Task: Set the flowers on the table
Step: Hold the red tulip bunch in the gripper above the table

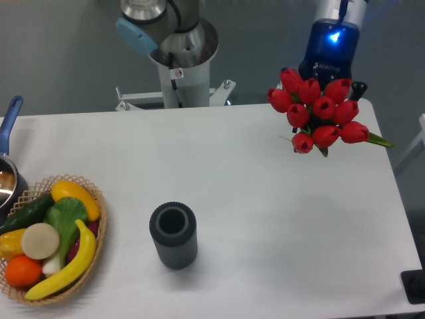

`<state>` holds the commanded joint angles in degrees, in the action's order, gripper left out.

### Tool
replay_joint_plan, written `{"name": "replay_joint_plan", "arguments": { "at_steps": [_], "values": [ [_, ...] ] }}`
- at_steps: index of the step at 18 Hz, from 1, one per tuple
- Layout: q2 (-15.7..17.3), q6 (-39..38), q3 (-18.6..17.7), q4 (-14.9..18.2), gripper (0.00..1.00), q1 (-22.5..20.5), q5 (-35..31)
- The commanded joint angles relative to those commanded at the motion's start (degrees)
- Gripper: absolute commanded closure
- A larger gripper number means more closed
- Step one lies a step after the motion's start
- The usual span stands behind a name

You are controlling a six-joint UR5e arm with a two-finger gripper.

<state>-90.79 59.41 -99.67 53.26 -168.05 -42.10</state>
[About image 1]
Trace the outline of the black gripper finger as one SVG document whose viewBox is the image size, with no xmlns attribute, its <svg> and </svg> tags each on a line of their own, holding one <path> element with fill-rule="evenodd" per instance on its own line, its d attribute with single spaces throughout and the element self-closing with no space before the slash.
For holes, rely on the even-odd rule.
<svg viewBox="0 0 425 319">
<path fill-rule="evenodd" d="M 354 81 L 351 84 L 350 100 L 359 101 L 367 90 L 367 84 L 361 81 Z"/>
</svg>

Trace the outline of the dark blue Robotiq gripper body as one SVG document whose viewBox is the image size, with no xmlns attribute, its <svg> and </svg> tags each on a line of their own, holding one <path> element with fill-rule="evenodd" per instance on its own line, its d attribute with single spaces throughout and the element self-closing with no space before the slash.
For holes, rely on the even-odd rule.
<svg viewBox="0 0 425 319">
<path fill-rule="evenodd" d="M 315 78 L 321 87 L 342 78 L 352 78 L 351 65 L 360 30 L 354 24 L 333 19 L 315 21 L 305 56 L 298 67 L 302 79 Z"/>
</svg>

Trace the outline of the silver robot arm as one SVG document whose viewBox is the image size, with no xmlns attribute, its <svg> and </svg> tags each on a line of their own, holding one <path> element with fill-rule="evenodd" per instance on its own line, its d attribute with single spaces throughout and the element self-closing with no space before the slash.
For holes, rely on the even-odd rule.
<svg viewBox="0 0 425 319">
<path fill-rule="evenodd" d="M 367 1 L 320 1 L 303 61 L 295 74 L 320 88 L 351 77 Z M 166 108 L 223 106 L 235 83 L 210 88 L 218 33 L 199 15 L 198 1 L 121 1 L 116 30 L 127 46 L 159 71 Z"/>
</svg>

